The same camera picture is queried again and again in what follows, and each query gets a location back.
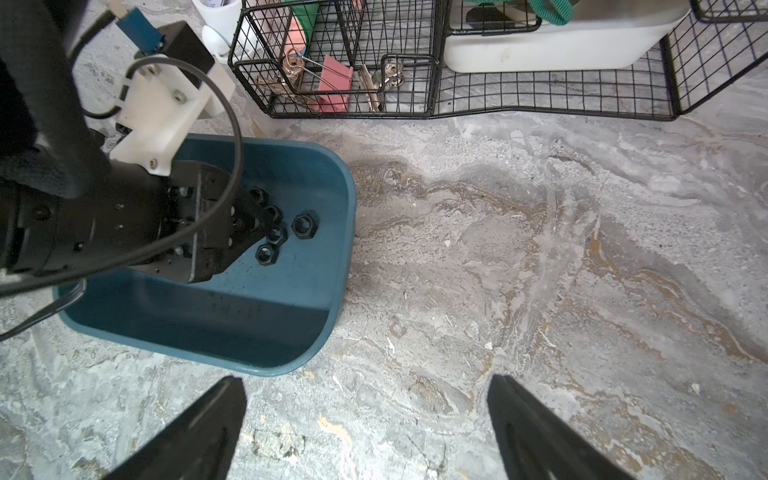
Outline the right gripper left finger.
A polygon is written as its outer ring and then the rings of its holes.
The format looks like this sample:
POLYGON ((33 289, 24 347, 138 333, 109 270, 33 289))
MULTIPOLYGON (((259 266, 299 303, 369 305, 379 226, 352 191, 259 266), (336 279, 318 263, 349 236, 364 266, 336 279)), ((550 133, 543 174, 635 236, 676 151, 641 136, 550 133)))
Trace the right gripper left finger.
POLYGON ((225 479, 246 413, 243 381, 225 376, 108 479, 225 479))

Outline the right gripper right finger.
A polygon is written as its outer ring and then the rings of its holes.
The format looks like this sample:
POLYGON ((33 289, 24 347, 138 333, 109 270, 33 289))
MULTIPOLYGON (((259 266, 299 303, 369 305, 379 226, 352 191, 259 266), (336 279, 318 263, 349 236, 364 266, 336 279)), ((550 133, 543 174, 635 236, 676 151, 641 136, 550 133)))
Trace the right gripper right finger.
POLYGON ((514 378, 495 374, 487 405, 509 479, 629 479, 514 378))

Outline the black nut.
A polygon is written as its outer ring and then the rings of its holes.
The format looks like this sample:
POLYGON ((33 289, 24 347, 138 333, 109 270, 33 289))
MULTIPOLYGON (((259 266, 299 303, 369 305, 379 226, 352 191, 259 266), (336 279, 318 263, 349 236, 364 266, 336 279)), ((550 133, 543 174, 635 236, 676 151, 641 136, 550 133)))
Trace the black nut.
POLYGON ((319 228, 316 215, 311 211, 299 213, 291 223, 294 235, 300 240, 312 239, 319 228))

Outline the dark teal storage box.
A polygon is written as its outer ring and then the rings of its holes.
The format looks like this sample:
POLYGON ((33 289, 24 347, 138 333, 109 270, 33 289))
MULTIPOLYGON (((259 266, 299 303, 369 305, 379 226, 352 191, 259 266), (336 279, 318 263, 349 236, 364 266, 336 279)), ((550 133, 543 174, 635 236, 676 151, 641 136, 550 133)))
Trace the dark teal storage box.
POLYGON ((242 183, 264 188, 286 223, 308 213, 315 235, 290 237, 273 265, 253 250, 206 282, 131 269, 88 282, 61 314, 96 338, 256 376, 289 373, 315 356, 341 313, 355 230, 356 189, 343 160, 309 142, 248 138, 242 183))

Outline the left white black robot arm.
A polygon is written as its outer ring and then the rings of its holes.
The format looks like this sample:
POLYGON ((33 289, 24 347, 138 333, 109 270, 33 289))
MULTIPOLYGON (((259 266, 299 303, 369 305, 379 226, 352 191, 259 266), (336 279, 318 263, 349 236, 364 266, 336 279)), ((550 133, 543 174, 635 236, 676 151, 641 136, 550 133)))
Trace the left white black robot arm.
POLYGON ((1 5, 1 292, 11 296, 122 267, 183 283, 224 272, 280 227, 279 210, 245 188, 233 128, 224 169, 177 152, 201 118, 232 116, 234 85, 191 27, 155 27, 118 1, 85 31, 81 1, 1 5), (80 53, 116 25, 137 54, 104 117, 105 150, 73 78, 80 53))

